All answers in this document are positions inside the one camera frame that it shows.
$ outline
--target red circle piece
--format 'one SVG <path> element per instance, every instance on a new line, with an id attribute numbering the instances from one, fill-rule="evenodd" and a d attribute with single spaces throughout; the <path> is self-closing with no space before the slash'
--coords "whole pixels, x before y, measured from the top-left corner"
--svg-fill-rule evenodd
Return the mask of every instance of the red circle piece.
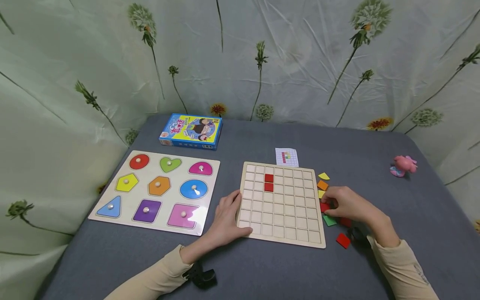
<path id="1" fill-rule="evenodd" d="M 147 154 L 139 154 L 132 157 L 130 160 L 130 167 L 134 170 L 140 170 L 148 165 L 150 158 Z"/>

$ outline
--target beige sleeve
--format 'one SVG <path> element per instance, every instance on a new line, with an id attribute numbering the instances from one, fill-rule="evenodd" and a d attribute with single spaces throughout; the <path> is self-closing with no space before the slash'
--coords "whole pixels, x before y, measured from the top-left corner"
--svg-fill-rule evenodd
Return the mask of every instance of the beige sleeve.
<path id="1" fill-rule="evenodd" d="M 177 246 L 153 266 L 125 281 L 110 293 L 106 300 L 156 300 L 160 295 L 170 293 L 186 280 L 182 274 L 192 265 L 184 264 Z"/>
<path id="2" fill-rule="evenodd" d="M 395 299 L 438 299 L 406 241 L 401 240 L 395 248 L 384 248 L 373 237 L 368 240 Z"/>

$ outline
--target floral fabric backdrop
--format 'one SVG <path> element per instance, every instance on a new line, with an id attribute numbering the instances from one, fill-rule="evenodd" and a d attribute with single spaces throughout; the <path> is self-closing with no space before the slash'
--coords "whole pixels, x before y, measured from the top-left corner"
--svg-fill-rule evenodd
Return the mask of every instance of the floral fabric backdrop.
<path id="1" fill-rule="evenodd" d="M 4 1 L 0 298 L 34 296 L 153 113 L 405 133 L 479 219 L 479 12 L 476 0 Z"/>

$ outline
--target green heart piece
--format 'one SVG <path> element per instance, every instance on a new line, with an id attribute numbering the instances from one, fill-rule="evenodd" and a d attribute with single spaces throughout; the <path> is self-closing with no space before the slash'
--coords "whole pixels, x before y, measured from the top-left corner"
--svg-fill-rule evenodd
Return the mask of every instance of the green heart piece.
<path id="1" fill-rule="evenodd" d="M 171 171 L 175 170 L 180 165 L 181 165 L 181 159 L 180 158 L 170 159 L 170 157 L 163 157 L 160 160 L 160 168 L 165 173 L 168 173 L 168 172 L 171 172 Z"/>

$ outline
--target blue triangle piece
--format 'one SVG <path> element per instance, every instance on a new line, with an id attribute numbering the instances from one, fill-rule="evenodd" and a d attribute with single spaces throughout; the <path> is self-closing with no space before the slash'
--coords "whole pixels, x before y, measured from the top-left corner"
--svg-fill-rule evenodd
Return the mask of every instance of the blue triangle piece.
<path id="1" fill-rule="evenodd" d="M 120 216 L 120 196 L 113 198 L 112 201 L 100 208 L 96 214 L 99 216 L 118 218 Z"/>

